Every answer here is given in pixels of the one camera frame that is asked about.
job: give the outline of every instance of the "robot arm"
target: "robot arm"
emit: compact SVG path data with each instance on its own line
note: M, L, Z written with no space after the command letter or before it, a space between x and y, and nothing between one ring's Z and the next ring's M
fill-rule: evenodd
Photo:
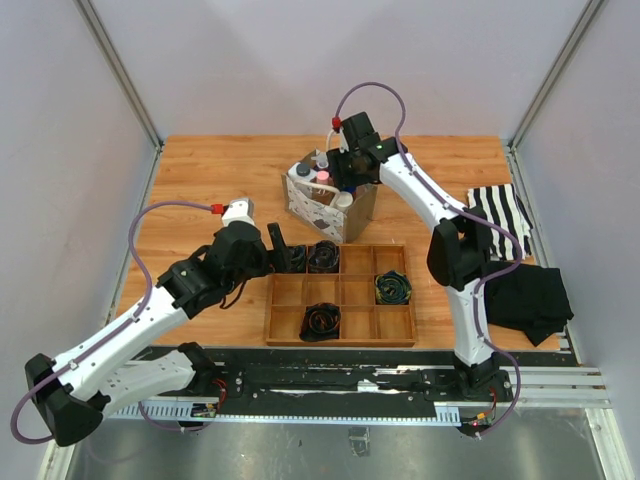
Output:
M366 113L359 113L342 121L341 146L327 152L329 168L338 188L356 187L366 183L389 186L420 216L432 232L427 265L434 279L445 287L456 333L455 356L457 368L464 371L467 386L485 384L497 366L489 339L484 308L478 312L480 332L473 316L474 289L489 259L491 233L456 214L449 207L466 210L486 219L480 208L468 209L447 194L415 162L404 148L404 161L394 138L381 140ZM447 204L424 188L418 173Z
M249 199L231 202L222 223L213 244L200 247L159 277L138 317L134 314L140 303L80 345L53 359L38 354L27 362L30 387L64 369L33 397L58 445L82 440L103 418L150 396L182 389L202 393L220 373L195 343L151 362L133 367L125 363L205 308L230 307L235 300L226 304L227 295L237 289L239 298L248 280L288 269L290 254L278 225L268 226L274 249L267 251ZM76 363L97 344L101 346Z

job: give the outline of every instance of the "striped cloth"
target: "striped cloth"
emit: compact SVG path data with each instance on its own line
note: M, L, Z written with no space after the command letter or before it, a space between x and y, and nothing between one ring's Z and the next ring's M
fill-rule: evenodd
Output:
M525 256L531 255L531 229L522 202L512 184L473 188L468 192L469 206L479 205L487 214L487 220L508 230L518 239ZM493 243L491 256L500 260L515 260L516 249L508 238L491 230Z

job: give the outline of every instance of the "gray floor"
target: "gray floor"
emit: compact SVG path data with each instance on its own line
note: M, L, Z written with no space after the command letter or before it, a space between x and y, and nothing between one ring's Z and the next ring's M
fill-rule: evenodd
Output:
M354 455L344 425L218 423L201 433L105 422L91 437L102 465L76 450L67 480L603 479L581 410L516 411L474 441L452 427L370 429L369 456Z

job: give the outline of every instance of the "wooden tabletop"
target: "wooden tabletop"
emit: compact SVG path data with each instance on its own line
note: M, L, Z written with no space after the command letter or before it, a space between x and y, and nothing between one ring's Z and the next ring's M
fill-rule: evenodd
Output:
M498 138L403 137L416 161L445 190L466 202L469 188L510 182ZM228 203L250 197L256 225L270 248L267 223L278 222L289 244L311 244L321 237L286 213L280 175L309 151L323 148L317 136L174 136L166 143L150 203L188 200ZM153 278L196 248L211 243L222 224L219 216L184 207L164 207L147 215L138 239L139 252ZM454 330L444 289L426 267L430 234L422 221L391 189L381 186L373 221L356 243L404 244L416 302L415 348L450 349ZM132 265L119 313L144 292L144 279ZM156 343L178 345L264 346L267 279L248 282L242 299L230 310L212 307ZM489 326L493 341L509 350L535 350L521 332ZM557 350L551 336L538 350Z

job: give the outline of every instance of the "red connector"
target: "red connector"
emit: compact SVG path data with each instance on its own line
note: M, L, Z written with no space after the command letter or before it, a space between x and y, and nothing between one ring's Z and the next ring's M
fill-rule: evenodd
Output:
M334 132L340 133L340 127L342 127L342 120L340 120L340 117L333 117L331 119L331 126L333 127Z
M225 210L224 205L221 203L214 203L211 205L211 214L213 215L222 215Z

